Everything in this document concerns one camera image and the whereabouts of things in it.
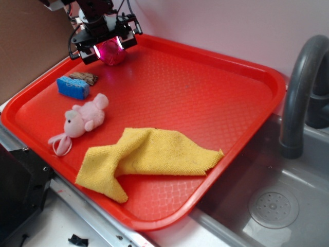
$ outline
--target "sponge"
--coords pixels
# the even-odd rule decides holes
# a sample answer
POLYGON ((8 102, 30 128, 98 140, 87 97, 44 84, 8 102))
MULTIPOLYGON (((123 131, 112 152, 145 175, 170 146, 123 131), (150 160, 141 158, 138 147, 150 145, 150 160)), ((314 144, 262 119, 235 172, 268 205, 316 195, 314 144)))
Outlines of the sponge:
POLYGON ((68 97, 85 99, 89 95, 89 85, 84 80, 62 76, 56 80, 58 92, 68 97))

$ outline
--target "brown object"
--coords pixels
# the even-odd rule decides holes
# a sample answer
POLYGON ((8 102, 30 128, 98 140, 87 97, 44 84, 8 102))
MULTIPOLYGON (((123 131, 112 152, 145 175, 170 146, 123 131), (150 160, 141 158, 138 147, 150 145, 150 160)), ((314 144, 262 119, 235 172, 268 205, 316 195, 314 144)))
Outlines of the brown object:
POLYGON ((67 57, 73 28, 64 9, 51 12, 35 0, 0 2, 2 104, 67 57))
POLYGON ((69 75, 69 77, 72 79, 84 80, 90 86, 93 86, 98 79, 98 76, 95 76, 92 73, 84 73, 84 72, 74 72, 71 75, 69 75))

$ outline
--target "pink plush toy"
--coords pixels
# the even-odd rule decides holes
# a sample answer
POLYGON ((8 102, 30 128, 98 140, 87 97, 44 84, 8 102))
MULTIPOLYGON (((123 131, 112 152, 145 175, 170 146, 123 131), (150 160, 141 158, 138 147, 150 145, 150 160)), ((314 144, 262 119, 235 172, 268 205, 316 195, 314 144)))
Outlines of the pink plush toy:
POLYGON ((103 109, 108 106, 108 99, 103 94, 98 94, 93 101, 83 106, 73 105, 72 110, 65 112, 64 133, 49 139, 48 144, 57 156, 66 155, 72 147, 71 138, 82 136, 86 131, 91 131, 104 122, 103 109))

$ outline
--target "drain strainer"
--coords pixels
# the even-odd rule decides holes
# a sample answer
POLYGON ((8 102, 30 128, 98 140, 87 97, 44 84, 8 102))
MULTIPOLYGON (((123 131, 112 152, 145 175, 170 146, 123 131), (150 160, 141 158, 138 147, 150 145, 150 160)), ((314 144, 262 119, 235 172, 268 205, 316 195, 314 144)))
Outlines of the drain strainer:
POLYGON ((296 220, 299 206, 292 193, 282 187, 272 186, 260 189, 252 195, 249 212, 258 224, 279 229, 296 220))

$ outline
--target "sink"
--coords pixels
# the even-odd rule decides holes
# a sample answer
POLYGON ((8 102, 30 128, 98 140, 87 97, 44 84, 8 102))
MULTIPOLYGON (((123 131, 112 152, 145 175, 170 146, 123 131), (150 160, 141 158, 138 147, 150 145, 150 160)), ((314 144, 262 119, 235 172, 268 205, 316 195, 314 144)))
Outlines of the sink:
POLYGON ((305 127, 304 153, 280 156, 272 115, 197 208, 251 246, 327 246, 329 135, 305 127))

